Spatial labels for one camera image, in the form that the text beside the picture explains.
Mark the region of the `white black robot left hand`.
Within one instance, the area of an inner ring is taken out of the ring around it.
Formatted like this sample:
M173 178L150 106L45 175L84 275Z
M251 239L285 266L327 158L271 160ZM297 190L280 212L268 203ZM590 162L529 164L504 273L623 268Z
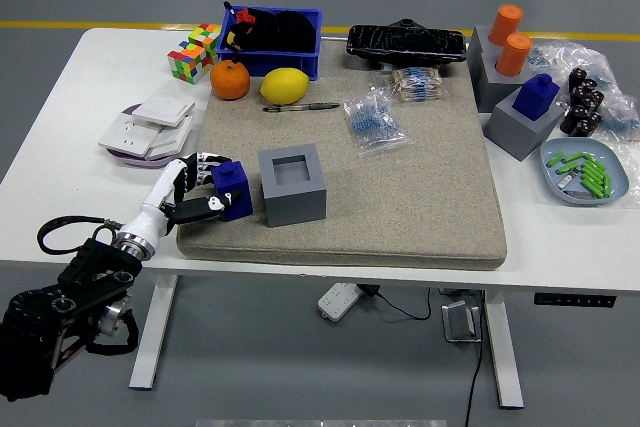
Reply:
M195 187L213 183L211 169L231 159L209 152L196 152L169 162L143 200L134 220L125 224L121 234L156 242L174 225L187 224L221 215L245 197L242 189L217 193L210 197L185 200Z

